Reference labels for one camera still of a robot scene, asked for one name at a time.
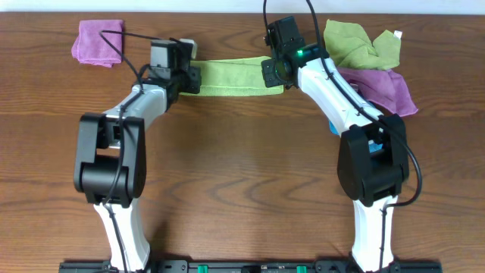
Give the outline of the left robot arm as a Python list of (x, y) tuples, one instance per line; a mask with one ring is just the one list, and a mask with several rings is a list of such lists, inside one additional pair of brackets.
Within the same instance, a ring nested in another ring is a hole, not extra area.
[(147, 175), (146, 131), (180, 93), (202, 85), (192, 39), (153, 39), (150, 61), (136, 71), (126, 98), (79, 122), (74, 187), (93, 205), (105, 228), (111, 258), (103, 272), (143, 272), (150, 245), (139, 214)]

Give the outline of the light green cloth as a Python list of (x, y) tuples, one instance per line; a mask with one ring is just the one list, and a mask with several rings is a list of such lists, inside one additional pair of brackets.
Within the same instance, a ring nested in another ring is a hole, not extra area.
[(183, 96), (272, 96), (283, 93), (283, 86), (266, 87), (261, 63), (268, 56), (252, 58), (193, 61), (201, 68), (202, 85), (198, 94), (181, 93)]

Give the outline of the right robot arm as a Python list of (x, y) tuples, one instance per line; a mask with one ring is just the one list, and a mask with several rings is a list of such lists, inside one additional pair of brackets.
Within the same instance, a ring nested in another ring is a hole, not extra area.
[(308, 95), (340, 137), (337, 176), (353, 201), (355, 239), (351, 254), (361, 272), (396, 269), (390, 246), (393, 205), (409, 176), (408, 156), (397, 137), (405, 125), (398, 115), (383, 116), (341, 76), (317, 43), (308, 45), (294, 17), (265, 25), (271, 59), (261, 63), (268, 87), (292, 86)]

